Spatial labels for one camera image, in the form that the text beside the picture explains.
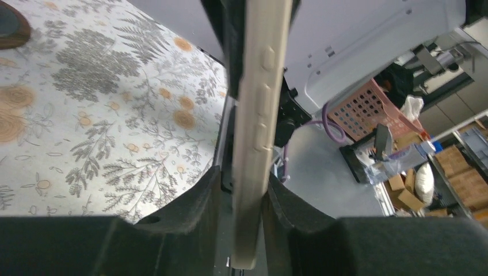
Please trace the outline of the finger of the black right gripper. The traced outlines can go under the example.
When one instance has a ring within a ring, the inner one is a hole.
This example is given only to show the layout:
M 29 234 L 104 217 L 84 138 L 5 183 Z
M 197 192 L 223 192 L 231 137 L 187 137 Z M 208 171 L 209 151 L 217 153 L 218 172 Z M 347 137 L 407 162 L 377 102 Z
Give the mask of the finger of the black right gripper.
M 201 0 L 212 30 L 223 50 L 227 70 L 228 92 L 238 99 L 243 72 L 245 44 L 245 0 Z

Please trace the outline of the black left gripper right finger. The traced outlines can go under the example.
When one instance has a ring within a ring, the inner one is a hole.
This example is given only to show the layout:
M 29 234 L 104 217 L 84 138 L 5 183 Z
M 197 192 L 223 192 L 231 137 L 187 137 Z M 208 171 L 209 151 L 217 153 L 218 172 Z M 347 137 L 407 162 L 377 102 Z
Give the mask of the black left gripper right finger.
M 486 275 L 487 230 L 468 218 L 332 218 L 274 175 L 262 206 L 269 275 Z

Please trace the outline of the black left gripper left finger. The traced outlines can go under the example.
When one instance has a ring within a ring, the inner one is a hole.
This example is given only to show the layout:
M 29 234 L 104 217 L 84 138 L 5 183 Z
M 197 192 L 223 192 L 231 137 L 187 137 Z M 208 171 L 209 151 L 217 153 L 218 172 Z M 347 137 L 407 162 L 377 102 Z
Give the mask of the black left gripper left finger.
M 2 275 L 212 275 L 218 166 L 136 224 L 119 217 L 3 217 Z

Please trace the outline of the phone with beige case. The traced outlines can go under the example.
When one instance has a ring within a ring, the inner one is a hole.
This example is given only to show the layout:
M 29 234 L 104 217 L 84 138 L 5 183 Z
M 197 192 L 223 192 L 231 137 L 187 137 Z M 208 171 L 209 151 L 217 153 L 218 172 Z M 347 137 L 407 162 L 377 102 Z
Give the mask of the phone with beige case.
M 230 265 L 253 269 L 269 183 L 292 1 L 246 1 L 243 70 L 232 155 L 234 229 Z

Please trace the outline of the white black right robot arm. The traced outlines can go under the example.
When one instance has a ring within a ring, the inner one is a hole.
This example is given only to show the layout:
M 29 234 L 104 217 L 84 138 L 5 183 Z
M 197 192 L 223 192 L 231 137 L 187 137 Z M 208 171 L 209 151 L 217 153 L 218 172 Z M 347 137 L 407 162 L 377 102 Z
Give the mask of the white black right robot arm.
M 316 112 L 398 56 L 478 18 L 486 1 L 202 1 L 228 91 L 275 113 L 277 85 Z

